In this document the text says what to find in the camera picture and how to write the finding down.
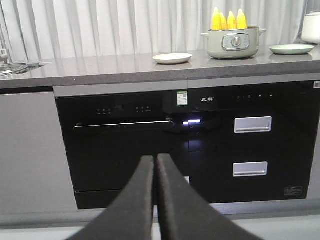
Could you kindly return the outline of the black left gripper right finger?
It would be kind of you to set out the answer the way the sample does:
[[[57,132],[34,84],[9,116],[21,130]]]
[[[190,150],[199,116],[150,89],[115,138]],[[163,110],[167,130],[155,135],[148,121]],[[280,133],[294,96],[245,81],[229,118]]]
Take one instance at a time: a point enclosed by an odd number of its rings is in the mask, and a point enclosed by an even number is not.
[[[185,180],[171,156],[156,159],[156,196],[164,240],[257,240],[210,206]]]

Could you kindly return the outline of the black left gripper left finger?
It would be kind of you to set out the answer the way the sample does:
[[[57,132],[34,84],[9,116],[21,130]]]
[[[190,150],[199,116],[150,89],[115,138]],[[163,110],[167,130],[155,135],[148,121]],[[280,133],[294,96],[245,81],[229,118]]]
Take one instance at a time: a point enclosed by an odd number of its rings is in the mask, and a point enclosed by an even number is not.
[[[150,240],[154,158],[142,156],[132,178],[100,215],[69,240]]]

